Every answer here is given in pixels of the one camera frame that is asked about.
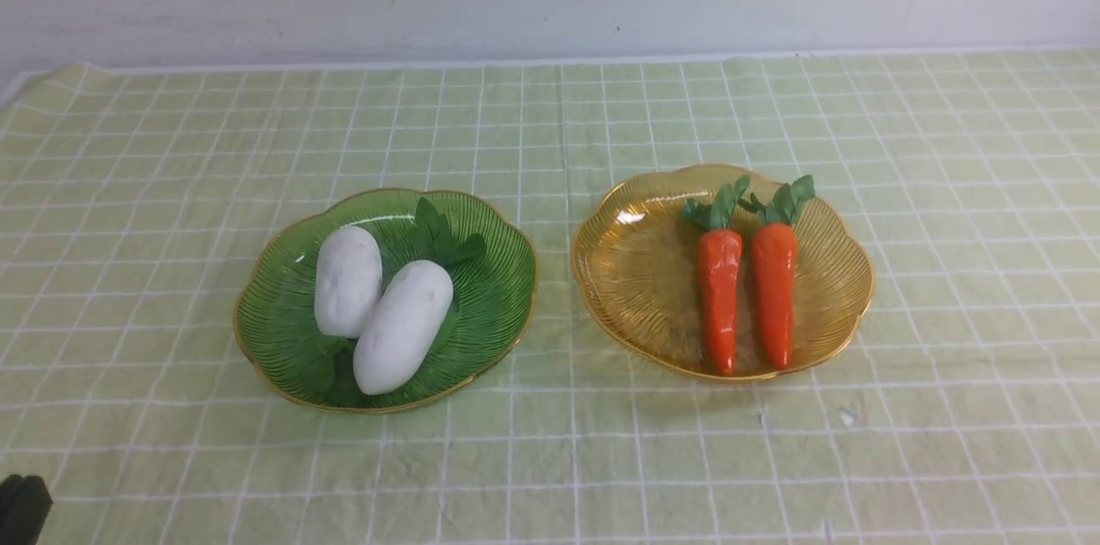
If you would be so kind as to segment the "black robot arm left side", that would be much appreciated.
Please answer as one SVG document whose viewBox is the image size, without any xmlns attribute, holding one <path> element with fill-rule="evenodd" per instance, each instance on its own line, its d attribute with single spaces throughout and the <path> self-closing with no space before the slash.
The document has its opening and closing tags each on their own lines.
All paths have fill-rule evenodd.
<svg viewBox="0 0 1100 545">
<path fill-rule="evenodd" d="M 8 475 L 1 483 L 1 544 L 36 544 L 52 506 L 38 475 Z"/>
</svg>

